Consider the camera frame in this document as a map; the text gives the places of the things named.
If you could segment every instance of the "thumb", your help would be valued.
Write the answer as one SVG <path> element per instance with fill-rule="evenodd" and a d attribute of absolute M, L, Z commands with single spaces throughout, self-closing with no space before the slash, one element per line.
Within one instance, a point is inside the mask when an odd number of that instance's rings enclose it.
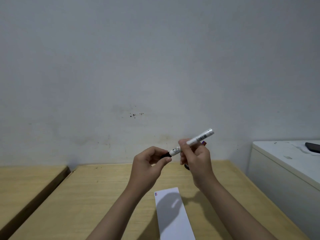
<path fill-rule="evenodd" d="M 154 166 L 153 168 L 161 173 L 161 170 L 164 168 L 165 165 L 167 165 L 169 162 L 172 161 L 171 157 L 164 157 L 161 158 Z"/>
<path fill-rule="evenodd" d="M 196 159 L 196 155 L 193 153 L 190 146 L 182 140 L 179 140 L 180 149 L 183 151 L 183 153 L 186 155 L 187 161 Z"/>

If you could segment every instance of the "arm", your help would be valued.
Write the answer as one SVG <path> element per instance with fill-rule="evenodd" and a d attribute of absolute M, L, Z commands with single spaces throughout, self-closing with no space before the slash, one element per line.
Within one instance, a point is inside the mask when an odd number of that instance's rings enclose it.
<path fill-rule="evenodd" d="M 179 145 L 181 165 L 188 164 L 194 184 L 208 198 L 233 239 L 276 239 L 218 182 L 205 146 L 199 143 L 190 148 L 186 140 L 180 140 Z"/>
<path fill-rule="evenodd" d="M 129 219 L 142 197 L 154 186 L 170 157 L 160 159 L 168 151 L 152 146 L 133 159 L 126 189 L 102 218 L 87 240 L 121 239 Z"/>

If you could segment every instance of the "person's right arm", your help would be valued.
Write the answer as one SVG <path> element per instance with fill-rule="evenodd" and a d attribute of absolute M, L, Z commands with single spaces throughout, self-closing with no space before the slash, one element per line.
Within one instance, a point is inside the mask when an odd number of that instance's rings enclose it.
<path fill-rule="evenodd" d="M 209 150 L 201 143 L 190 148 L 186 141 L 179 141 L 182 149 L 180 163 L 189 166 L 195 186 L 208 198 L 232 238 L 276 239 L 218 182 Z"/>

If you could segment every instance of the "person's right hand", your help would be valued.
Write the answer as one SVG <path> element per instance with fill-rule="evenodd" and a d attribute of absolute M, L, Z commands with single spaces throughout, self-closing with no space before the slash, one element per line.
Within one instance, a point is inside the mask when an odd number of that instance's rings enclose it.
<path fill-rule="evenodd" d="M 211 166 L 210 151 L 200 142 L 190 148 L 186 143 L 188 140 L 179 140 L 182 150 L 180 153 L 180 164 L 187 164 L 189 166 L 194 185 L 201 190 L 209 182 L 216 181 Z"/>

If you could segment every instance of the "mobile phone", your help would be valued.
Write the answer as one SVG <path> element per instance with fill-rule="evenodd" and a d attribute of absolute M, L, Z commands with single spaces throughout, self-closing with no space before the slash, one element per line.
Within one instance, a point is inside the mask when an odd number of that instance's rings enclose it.
<path fill-rule="evenodd" d="M 306 147 L 309 149 L 310 152 L 317 152 L 320 153 L 320 145 L 318 144 L 313 144 L 313 143 L 309 143 L 306 142 Z"/>

